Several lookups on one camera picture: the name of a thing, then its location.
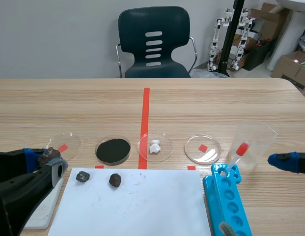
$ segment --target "sink pedestal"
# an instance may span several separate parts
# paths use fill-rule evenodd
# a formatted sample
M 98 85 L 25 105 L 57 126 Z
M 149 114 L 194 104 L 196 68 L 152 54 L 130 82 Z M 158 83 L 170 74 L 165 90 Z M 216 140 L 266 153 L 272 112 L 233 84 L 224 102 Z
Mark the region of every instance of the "sink pedestal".
M 284 31 L 274 53 L 272 54 L 267 70 L 273 71 L 280 57 L 294 52 L 299 39 L 305 30 L 305 12 L 293 11 L 291 20 Z

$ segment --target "dropper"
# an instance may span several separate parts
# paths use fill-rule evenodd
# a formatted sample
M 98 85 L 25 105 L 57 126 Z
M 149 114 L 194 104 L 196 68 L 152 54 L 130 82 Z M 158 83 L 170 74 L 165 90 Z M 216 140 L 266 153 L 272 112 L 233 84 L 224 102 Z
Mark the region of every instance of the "dropper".
M 227 174 L 230 172 L 230 170 L 235 165 L 235 163 L 245 154 L 245 152 L 249 149 L 249 147 L 250 147 L 249 142 L 242 143 L 239 146 L 239 148 L 236 150 L 236 153 L 235 153 L 232 161 L 230 162 L 230 164 L 228 164 L 228 166 L 225 170 L 225 176 L 227 176 Z

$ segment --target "wooden table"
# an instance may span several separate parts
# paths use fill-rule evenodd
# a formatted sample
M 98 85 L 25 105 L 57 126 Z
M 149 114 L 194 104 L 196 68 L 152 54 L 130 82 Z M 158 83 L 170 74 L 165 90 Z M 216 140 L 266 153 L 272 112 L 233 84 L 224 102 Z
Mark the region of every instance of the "wooden table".
M 101 137 L 121 134 L 131 142 L 131 155 L 116 168 L 137 168 L 144 87 L 151 88 L 149 132 L 166 133 L 174 142 L 172 156 L 148 162 L 149 169 L 195 165 L 205 177 L 210 166 L 184 154 L 190 135 L 216 138 L 222 147 L 218 163 L 225 163 L 238 123 L 258 119 L 275 129 L 279 136 L 256 171 L 241 170 L 243 205 L 255 236 L 305 235 L 305 175 L 267 163 L 272 153 L 305 152 L 305 98 L 283 79 L 0 79 L 0 151 L 43 148 L 62 132 L 79 134 L 81 151 L 69 161 L 66 184 L 72 167 L 100 164 L 94 149 Z

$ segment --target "chair leg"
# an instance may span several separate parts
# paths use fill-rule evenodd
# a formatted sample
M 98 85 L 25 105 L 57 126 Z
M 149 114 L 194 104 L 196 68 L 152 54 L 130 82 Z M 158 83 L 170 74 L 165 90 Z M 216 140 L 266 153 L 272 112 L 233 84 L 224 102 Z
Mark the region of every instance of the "chair leg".
M 116 53 L 117 53 L 117 59 L 118 59 L 118 68 L 119 68 L 119 77 L 122 78 L 122 67 L 121 67 L 121 61 L 119 59 L 119 53 L 118 53 L 118 47 L 121 46 L 121 44 L 117 44 L 116 46 Z
M 193 65 L 191 66 L 191 69 L 188 71 L 189 73 L 191 72 L 192 68 L 194 67 L 194 65 L 196 64 L 197 61 L 197 57 L 198 57 L 198 53 L 197 53 L 197 49 L 196 49 L 196 45 L 195 45 L 195 41 L 192 37 L 190 37 L 190 39 L 192 40 L 193 43 L 193 47 L 194 47 L 194 51 L 195 51 L 195 61 L 193 63 Z

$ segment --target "gray wall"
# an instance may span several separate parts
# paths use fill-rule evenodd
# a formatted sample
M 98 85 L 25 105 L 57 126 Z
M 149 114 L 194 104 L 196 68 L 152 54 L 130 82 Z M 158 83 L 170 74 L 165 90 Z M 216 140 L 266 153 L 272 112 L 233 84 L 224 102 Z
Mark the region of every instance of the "gray wall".
M 259 2 L 246 0 L 245 5 L 258 7 Z M 199 65 L 207 61 L 216 18 L 233 1 L 0 0 L 0 78 L 118 77 L 118 16 L 125 9 L 152 5 L 178 5 L 188 11 Z M 176 49 L 173 58 L 189 68 L 192 44 Z M 122 53 L 124 71 L 133 61 L 131 54 Z

